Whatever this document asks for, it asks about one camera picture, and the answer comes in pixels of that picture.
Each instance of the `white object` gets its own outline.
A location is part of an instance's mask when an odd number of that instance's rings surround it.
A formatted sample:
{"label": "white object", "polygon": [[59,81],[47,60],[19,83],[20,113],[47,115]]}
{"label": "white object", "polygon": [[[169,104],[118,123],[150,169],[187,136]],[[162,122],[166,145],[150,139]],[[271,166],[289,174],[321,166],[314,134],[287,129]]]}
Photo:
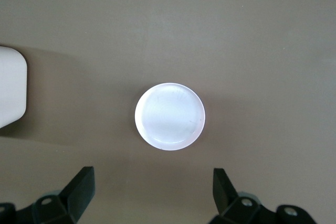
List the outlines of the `white object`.
{"label": "white object", "polygon": [[191,89],[177,83],[150,88],[135,109],[140,135],[152,146],[174,151],[191,145],[201,134],[205,111]]}
{"label": "white object", "polygon": [[16,50],[0,47],[0,128],[26,111],[27,63]]}

